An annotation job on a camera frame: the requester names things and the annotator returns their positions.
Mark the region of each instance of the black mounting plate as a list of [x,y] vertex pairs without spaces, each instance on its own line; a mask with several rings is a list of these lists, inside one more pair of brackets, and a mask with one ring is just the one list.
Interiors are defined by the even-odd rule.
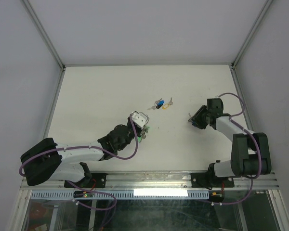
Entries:
[[[95,179],[96,180],[96,185],[95,185],[96,189],[104,189],[106,187],[107,173],[91,172],[91,175],[92,175],[92,178],[87,184],[85,184],[83,186],[80,186],[80,184],[78,184],[78,183],[75,183],[75,184],[79,187],[82,187],[82,188],[92,188],[92,186],[95,183],[95,181],[93,179]],[[73,186],[70,185],[67,181],[64,182],[64,187],[65,188],[73,188]]]
[[224,183],[225,188],[235,187],[233,180],[230,181],[228,178],[223,178],[220,182],[216,182],[215,184],[209,183],[206,180],[205,172],[191,173],[191,182],[192,188],[222,188],[222,182]]

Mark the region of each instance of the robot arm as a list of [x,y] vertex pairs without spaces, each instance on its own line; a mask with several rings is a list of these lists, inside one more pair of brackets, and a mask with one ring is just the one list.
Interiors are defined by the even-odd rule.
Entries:
[[127,125],[117,125],[106,136],[75,149],[67,144],[56,143],[53,138],[43,139],[21,156],[22,163],[45,151],[59,151],[43,154],[24,166],[27,184],[34,186],[47,180],[70,180],[80,185],[86,184],[92,176],[85,162],[112,158],[107,152],[117,155],[118,151],[123,150],[135,138],[133,126],[137,137],[141,137],[148,131],[148,121],[147,115],[133,112]]
[[[208,171],[197,179],[201,185],[208,188],[220,187],[228,177],[245,177],[257,174],[259,168],[257,154],[249,154],[249,150],[255,151],[256,146],[248,134],[231,122],[230,115],[223,113],[221,99],[207,99],[207,105],[203,105],[188,121],[199,129],[205,129],[207,125],[210,125],[232,142],[230,160],[211,163]],[[271,159],[267,136],[264,133],[245,131],[248,131],[255,138],[259,146],[262,159],[261,174],[269,174],[271,172]]]

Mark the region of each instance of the white table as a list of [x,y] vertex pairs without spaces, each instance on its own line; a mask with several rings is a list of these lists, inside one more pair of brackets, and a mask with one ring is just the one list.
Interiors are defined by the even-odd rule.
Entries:
[[[91,170],[206,170],[209,163],[230,158],[232,143],[210,127],[193,127],[188,113],[224,92],[236,92],[227,65],[68,67],[49,137],[68,144],[91,142],[126,124],[132,111],[144,112],[150,130],[136,156],[88,162]],[[167,110],[147,110],[154,101],[168,102],[170,97],[173,105]],[[226,113],[241,110],[235,97],[222,99]],[[236,120],[245,126],[243,116]],[[118,154],[129,156],[134,148],[132,141]]]

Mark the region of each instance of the blue object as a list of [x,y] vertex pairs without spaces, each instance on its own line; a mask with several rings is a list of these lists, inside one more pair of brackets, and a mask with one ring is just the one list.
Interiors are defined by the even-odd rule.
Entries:
[[161,105],[161,104],[163,104],[164,102],[165,102],[165,101],[161,100],[161,101],[158,102],[157,105]]

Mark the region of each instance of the bright rectangular light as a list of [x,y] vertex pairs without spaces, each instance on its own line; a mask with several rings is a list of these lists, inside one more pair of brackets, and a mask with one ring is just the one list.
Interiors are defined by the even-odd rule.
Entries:
[[134,196],[188,196],[185,189],[134,189]]

